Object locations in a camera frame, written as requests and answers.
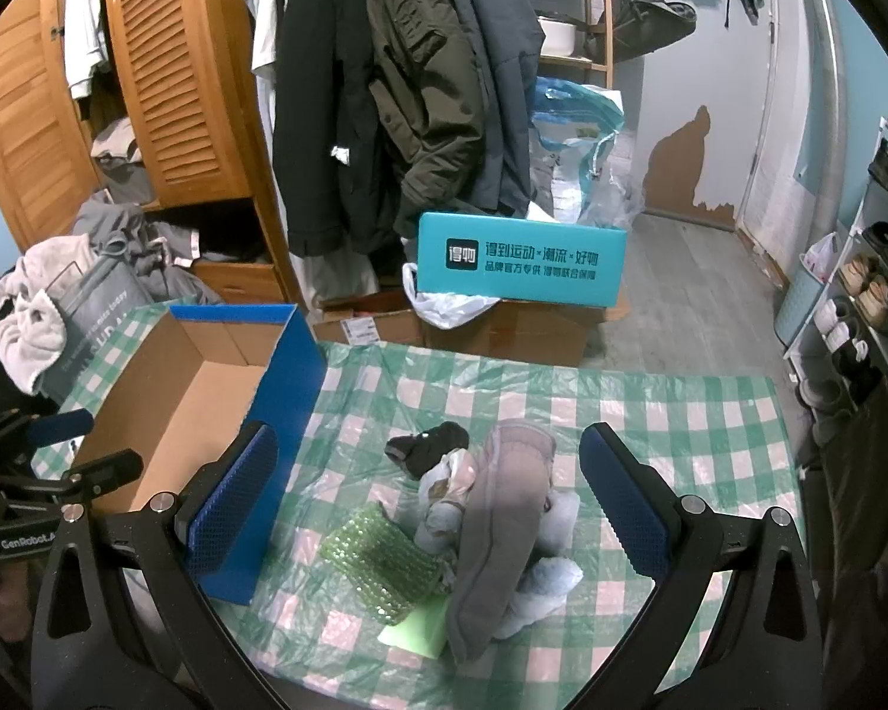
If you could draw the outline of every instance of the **wardrobe drawer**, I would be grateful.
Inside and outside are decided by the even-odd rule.
[[[228,304],[281,304],[286,301],[272,264],[198,261],[191,272]]]

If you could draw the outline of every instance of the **white pot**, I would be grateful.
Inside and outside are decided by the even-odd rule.
[[[572,56],[575,53],[575,24],[540,18],[540,26],[546,35],[540,51],[544,56]]]

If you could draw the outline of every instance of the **teal box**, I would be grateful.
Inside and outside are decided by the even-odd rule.
[[[628,233],[495,215],[424,214],[417,289],[614,306]]]

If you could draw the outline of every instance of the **checkered tablecloth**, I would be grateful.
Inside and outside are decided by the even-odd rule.
[[[161,310],[138,310],[85,372],[64,408],[95,412]],[[215,602],[244,652],[263,670],[351,702],[404,708],[564,707],[611,652],[651,591],[630,568],[578,469],[578,439],[597,421],[675,491],[715,509],[758,517],[772,505],[797,516],[796,481],[774,385],[764,377],[620,374],[490,360],[377,344],[323,344],[329,371],[297,455],[253,605]],[[417,657],[378,642],[354,590],[317,557],[320,541],[370,500],[406,531],[417,524],[417,482],[384,456],[389,437],[444,419],[471,448],[493,423],[523,417],[558,441],[556,488],[583,506],[570,555],[585,576],[564,609],[490,646],[472,666]],[[34,459],[46,477],[71,460],[66,447]],[[697,661],[725,590],[716,575],[663,685]]]

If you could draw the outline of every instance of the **brown shoe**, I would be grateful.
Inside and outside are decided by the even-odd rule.
[[[839,279],[849,296],[858,296],[868,288],[873,275],[878,272],[878,259],[857,253],[851,261],[846,262],[839,270]]]
[[[888,281],[877,275],[859,296],[862,317],[876,331],[888,336]]]

